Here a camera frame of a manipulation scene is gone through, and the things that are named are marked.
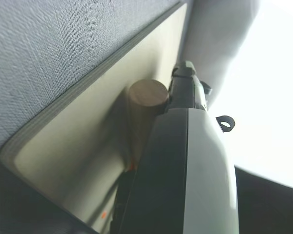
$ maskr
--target black loop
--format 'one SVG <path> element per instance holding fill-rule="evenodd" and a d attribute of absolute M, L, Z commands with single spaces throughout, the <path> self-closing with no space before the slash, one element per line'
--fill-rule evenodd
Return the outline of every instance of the black loop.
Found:
<path fill-rule="evenodd" d="M 225 133 L 230 132 L 235 127 L 234 119 L 230 116 L 216 117 L 216 120 L 217 120 L 219 126 L 221 127 L 221 129 L 223 130 L 223 132 L 225 132 Z M 222 122 L 229 124 L 230 127 L 222 124 Z"/>

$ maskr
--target dark floor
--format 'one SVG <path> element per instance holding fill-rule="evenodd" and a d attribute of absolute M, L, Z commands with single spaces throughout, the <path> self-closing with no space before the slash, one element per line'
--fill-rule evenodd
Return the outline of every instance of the dark floor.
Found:
<path fill-rule="evenodd" d="M 293 234 L 293 189 L 236 169 L 240 234 Z"/>

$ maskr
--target gray fabric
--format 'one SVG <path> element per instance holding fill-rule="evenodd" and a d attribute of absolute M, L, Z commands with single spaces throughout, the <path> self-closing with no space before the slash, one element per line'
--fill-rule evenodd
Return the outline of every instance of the gray fabric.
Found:
<path fill-rule="evenodd" d="M 0 147 L 177 0 L 0 0 Z"/>

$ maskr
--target round wooden block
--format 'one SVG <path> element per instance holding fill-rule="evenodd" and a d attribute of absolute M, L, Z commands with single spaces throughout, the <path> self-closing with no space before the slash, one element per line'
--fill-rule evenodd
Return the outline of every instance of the round wooden block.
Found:
<path fill-rule="evenodd" d="M 149 137 L 153 122 L 157 115 L 163 114 L 168 102 L 166 87 L 157 80 L 143 79 L 134 83 L 128 92 L 131 148 L 135 164 Z"/>

